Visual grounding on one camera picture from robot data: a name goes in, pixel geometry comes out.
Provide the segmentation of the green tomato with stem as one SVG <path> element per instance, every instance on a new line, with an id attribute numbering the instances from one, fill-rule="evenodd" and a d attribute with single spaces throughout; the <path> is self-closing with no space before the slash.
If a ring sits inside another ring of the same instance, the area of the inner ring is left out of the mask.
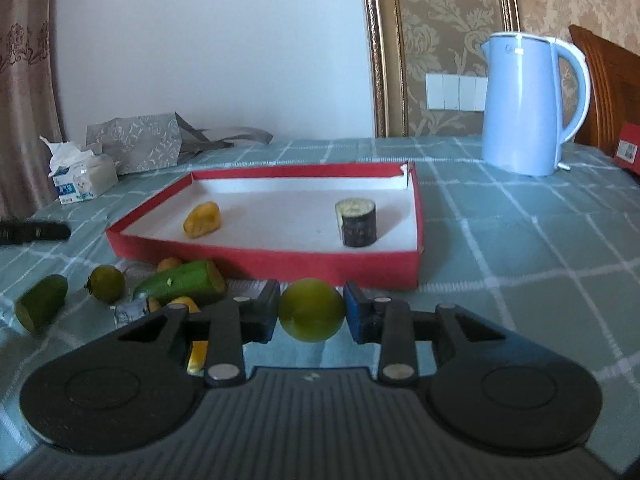
<path id="1" fill-rule="evenodd" d="M 89 275 L 85 289 L 96 300 L 114 304 L 125 292 L 125 275 L 114 266 L 97 266 Z"/>

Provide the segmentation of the eggplant piece dark skin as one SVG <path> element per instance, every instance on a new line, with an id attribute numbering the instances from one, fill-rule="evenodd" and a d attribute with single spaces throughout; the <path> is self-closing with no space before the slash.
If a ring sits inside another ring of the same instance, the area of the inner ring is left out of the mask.
<path id="1" fill-rule="evenodd" d="M 349 197 L 335 204 L 338 230 L 344 246 L 361 248 L 378 239 L 375 202 L 368 198 Z"/>

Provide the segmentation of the yellow pepper piece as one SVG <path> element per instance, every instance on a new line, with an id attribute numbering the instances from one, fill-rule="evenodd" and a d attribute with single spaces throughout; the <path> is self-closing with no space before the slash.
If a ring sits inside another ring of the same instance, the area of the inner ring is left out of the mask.
<path id="1" fill-rule="evenodd" d="M 217 231 L 221 225 L 219 206 L 210 200 L 193 208 L 182 227 L 187 237 L 199 238 Z"/>

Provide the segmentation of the gold wall moulding frame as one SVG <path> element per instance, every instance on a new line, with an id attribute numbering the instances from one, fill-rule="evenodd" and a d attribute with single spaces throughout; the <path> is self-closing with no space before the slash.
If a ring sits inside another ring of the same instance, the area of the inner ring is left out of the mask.
<path id="1" fill-rule="evenodd" d="M 480 46 L 493 32 L 518 30 L 518 0 L 363 0 L 368 32 L 373 131 L 386 136 L 469 136 L 482 115 L 433 110 L 429 74 L 483 76 Z"/>

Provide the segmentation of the dark brown eggplant stub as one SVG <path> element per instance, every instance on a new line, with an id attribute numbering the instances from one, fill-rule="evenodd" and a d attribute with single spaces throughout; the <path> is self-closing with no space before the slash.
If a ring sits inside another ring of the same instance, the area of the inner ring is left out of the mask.
<path id="1" fill-rule="evenodd" d="M 160 303 L 152 297 L 134 298 L 133 300 L 111 306 L 116 328 L 144 318 L 145 315 L 160 310 Z"/>

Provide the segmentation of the long cucumber piece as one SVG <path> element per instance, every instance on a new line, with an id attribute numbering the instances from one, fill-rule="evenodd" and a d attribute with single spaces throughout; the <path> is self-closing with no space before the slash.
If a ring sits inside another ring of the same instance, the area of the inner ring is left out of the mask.
<path id="1" fill-rule="evenodd" d="M 179 297 L 189 297 L 199 306 L 221 299 L 227 284 L 215 263 L 210 260 L 192 261 L 158 272 L 142 281 L 132 298 L 154 298 L 162 306 Z"/>

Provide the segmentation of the pink patterned curtain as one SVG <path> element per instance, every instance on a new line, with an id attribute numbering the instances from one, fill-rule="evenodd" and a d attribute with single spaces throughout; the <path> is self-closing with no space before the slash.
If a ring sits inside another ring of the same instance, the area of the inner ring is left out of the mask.
<path id="1" fill-rule="evenodd" d="M 46 144 L 63 140 L 50 49 L 50 0 L 1 0 L 1 214 L 55 200 Z"/>

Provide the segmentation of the short cucumber half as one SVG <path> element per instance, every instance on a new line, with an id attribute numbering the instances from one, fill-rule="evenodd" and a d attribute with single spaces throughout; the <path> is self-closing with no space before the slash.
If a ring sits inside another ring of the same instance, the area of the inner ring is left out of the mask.
<path id="1" fill-rule="evenodd" d="M 65 304 L 68 284 L 62 275 L 43 278 L 18 298 L 14 313 L 29 333 L 42 332 Z"/>

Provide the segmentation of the checked teal tablecloth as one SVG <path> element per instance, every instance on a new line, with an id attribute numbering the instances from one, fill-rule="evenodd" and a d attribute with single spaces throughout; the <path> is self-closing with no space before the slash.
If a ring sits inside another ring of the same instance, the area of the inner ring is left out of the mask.
<path id="1" fill-rule="evenodd" d="M 425 243 L 411 307 L 453 302 L 591 370 L 603 408 L 589 441 L 612 468 L 639 454 L 639 185 L 595 148 L 568 144 L 564 168 L 528 178 L 491 167 L 474 136 L 282 141 L 225 148 L 184 165 L 122 178 L 96 200 L 51 204 L 40 217 L 67 222 L 64 243 L 1 251 L 1 466 L 35 445 L 18 393 L 39 365 L 110 332 L 108 307 L 85 289 L 100 264 L 129 286 L 150 273 L 114 255 L 106 228 L 183 174 L 201 169 L 322 162 L 406 162 L 418 170 Z M 65 304 L 40 333 L 14 313 L 49 275 L 67 280 Z"/>

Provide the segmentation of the grey patterned gift bag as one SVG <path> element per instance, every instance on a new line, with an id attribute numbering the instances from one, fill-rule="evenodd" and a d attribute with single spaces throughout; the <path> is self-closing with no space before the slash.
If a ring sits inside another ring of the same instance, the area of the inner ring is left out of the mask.
<path id="1" fill-rule="evenodd" d="M 176 112 L 116 117 L 86 131 L 88 148 L 110 156 L 119 176 L 175 167 L 236 142 L 267 145 L 272 139 L 270 132 L 252 127 L 194 128 Z"/>

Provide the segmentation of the light blue electric kettle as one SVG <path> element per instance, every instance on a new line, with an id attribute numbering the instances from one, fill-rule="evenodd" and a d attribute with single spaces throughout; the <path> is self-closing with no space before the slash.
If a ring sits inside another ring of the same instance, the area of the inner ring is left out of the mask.
<path id="1" fill-rule="evenodd" d="M 495 32 L 482 50 L 488 65 L 484 161 L 522 176 L 554 174 L 562 146 L 574 139 L 590 107 L 585 55 L 559 38 L 525 32 Z M 569 122 L 564 122 L 561 60 L 572 68 L 578 83 L 578 102 Z"/>

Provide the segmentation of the red cardboard box lid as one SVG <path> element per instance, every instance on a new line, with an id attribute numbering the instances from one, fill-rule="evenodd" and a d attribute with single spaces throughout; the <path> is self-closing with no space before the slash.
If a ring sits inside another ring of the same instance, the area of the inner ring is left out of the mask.
<path id="1" fill-rule="evenodd" d="M 625 122 L 620 130 L 614 162 L 620 168 L 640 176 L 640 126 Z"/>

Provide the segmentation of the red shallow cardboard tray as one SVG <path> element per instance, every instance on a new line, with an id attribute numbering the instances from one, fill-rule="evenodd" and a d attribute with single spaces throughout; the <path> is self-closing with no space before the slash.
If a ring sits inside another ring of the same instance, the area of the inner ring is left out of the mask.
<path id="1" fill-rule="evenodd" d="M 375 202 L 378 239 L 343 245 L 335 204 Z M 215 202 L 222 225 L 189 238 L 183 222 Z M 158 263 L 210 259 L 225 278 L 295 282 L 321 278 L 335 286 L 414 289 L 424 226 L 413 162 L 262 166 L 193 171 L 154 194 L 105 232 L 122 258 Z"/>

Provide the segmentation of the white tissue pack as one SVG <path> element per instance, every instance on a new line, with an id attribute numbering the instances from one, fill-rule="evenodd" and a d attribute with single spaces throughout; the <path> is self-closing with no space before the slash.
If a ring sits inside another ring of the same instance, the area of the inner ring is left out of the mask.
<path id="1" fill-rule="evenodd" d="M 118 183 L 115 164 L 107 154 L 80 148 L 74 142 L 40 140 L 51 153 L 49 177 L 61 205 L 94 200 Z"/>

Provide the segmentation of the small orange round fruit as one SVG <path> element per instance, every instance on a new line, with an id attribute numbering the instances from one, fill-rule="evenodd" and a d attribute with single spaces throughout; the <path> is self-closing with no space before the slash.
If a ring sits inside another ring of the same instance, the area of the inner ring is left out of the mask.
<path id="1" fill-rule="evenodd" d="M 178 268 L 178 266 L 182 266 L 183 262 L 179 258 L 169 257 L 163 259 L 156 267 L 156 272 L 164 272 L 170 269 Z"/>

